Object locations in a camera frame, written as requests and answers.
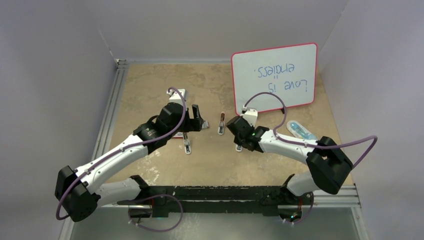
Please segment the pink and white stapler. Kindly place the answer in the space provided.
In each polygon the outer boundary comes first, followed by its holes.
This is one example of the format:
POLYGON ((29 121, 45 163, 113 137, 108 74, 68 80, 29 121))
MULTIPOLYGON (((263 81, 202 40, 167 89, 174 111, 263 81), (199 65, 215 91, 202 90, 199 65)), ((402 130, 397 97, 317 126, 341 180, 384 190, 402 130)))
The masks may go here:
POLYGON ((222 111, 220 114, 219 124, 218 124, 218 134, 223 135, 225 132, 225 112, 222 111))

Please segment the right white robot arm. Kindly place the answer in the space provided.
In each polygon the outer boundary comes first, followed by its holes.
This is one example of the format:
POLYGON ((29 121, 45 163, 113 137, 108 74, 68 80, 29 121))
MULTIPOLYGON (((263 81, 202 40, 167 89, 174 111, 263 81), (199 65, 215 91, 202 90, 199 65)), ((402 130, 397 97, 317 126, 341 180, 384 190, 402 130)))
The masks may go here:
POLYGON ((242 116, 232 118, 226 127, 234 135, 234 143, 251 152, 277 154, 307 165, 308 171, 289 177, 280 196, 288 204, 301 195, 322 190, 336 195, 347 179, 353 163, 329 137, 302 140, 274 133, 263 126, 253 127, 242 116))

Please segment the red staple box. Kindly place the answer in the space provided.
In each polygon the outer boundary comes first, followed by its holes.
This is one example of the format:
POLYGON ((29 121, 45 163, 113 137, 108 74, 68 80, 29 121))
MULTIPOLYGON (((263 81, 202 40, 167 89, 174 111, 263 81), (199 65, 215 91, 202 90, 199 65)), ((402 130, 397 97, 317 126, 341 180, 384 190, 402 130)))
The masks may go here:
POLYGON ((178 139, 182 139, 184 137, 184 134, 182 132, 177 132, 173 138, 178 138, 178 139))

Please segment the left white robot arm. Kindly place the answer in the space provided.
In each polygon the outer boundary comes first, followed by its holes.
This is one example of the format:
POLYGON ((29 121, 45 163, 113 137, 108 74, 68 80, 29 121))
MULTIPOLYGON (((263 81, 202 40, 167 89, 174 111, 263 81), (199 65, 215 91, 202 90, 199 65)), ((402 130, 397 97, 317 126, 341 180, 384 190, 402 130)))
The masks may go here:
POLYGON ((165 146, 176 133, 201 131, 204 119, 199 106, 193 104, 191 108, 192 117, 186 107, 170 102, 101 157, 77 168, 66 165, 60 169, 54 191, 58 200, 56 219, 84 220, 99 207, 103 199, 100 188, 113 175, 165 146))

